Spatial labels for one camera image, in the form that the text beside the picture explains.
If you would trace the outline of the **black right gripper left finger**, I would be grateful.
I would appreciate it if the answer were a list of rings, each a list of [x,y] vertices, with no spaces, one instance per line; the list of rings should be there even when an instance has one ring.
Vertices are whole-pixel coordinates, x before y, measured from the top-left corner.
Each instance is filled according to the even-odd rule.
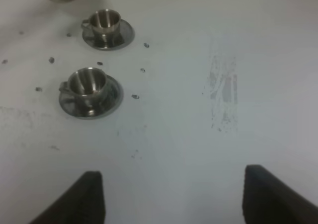
[[[99,171],[85,172],[32,224],[103,224],[106,206]]]

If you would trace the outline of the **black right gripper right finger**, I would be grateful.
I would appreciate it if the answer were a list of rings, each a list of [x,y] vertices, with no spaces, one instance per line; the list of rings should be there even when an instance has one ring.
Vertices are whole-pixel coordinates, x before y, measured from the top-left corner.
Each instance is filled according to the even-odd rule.
[[[245,168],[242,212],[246,224],[318,222],[318,207],[261,165]]]

